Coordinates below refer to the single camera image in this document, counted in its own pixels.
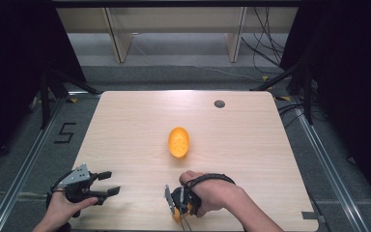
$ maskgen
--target yellow-orange plastic object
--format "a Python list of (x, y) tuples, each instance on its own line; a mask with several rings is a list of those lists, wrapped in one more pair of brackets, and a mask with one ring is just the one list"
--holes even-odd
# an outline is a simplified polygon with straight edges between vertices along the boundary
[(189, 138), (184, 128), (174, 128), (168, 136), (168, 149), (175, 158), (183, 158), (188, 151)]

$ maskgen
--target hand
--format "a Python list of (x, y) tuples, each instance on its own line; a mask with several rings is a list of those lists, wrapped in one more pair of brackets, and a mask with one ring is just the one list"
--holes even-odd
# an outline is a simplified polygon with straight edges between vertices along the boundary
[(34, 232), (56, 231), (78, 211), (86, 209), (98, 202), (96, 197), (85, 199), (78, 203), (71, 203), (62, 189), (53, 192), (49, 207)]
[[(203, 175), (202, 172), (187, 171), (180, 176), (180, 183), (187, 183)], [(233, 197), (236, 191), (241, 190), (240, 187), (222, 180), (208, 180), (196, 185), (192, 191), (201, 198), (197, 217), (200, 218), (209, 211), (226, 208), (227, 200)]]

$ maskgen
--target light wood surface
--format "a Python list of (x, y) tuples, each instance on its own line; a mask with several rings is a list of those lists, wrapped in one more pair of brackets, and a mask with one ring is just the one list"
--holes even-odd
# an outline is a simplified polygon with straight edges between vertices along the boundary
[[(222, 100), (225, 107), (214, 102)], [(185, 159), (172, 157), (168, 135), (189, 135)], [(74, 229), (182, 230), (171, 218), (164, 186), (178, 187), (186, 170), (224, 173), (286, 231), (315, 231), (313, 212), (275, 103), (268, 92), (105, 92), (74, 167), (112, 171), (92, 190), (121, 186), (103, 206), (71, 220)], [(242, 231), (226, 210), (187, 218), (194, 231)]]

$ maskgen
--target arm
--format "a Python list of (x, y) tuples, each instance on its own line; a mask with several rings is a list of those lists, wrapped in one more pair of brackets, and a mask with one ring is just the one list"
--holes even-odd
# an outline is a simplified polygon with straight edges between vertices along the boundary
[(33, 230), (34, 232), (57, 231), (66, 224), (74, 213), (96, 204), (98, 199), (92, 197), (78, 203), (71, 203), (66, 199), (63, 191), (56, 191), (52, 195), (49, 207), (43, 219)]
[[(180, 181), (187, 183), (203, 173), (187, 171)], [(243, 188), (222, 180), (209, 180), (192, 189), (201, 198), (201, 207), (197, 216), (200, 218), (209, 211), (227, 209), (243, 225), (246, 231), (282, 231), (249, 197)]]

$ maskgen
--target person's right hand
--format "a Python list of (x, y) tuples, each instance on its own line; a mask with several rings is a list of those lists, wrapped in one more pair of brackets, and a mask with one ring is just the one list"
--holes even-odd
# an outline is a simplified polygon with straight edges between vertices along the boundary
[[(180, 176), (180, 183), (188, 183), (202, 175), (204, 173), (187, 171)], [(200, 218), (209, 211), (227, 208), (227, 200), (240, 190), (240, 187), (223, 180), (207, 180), (196, 185), (192, 191), (201, 199), (197, 217)]]

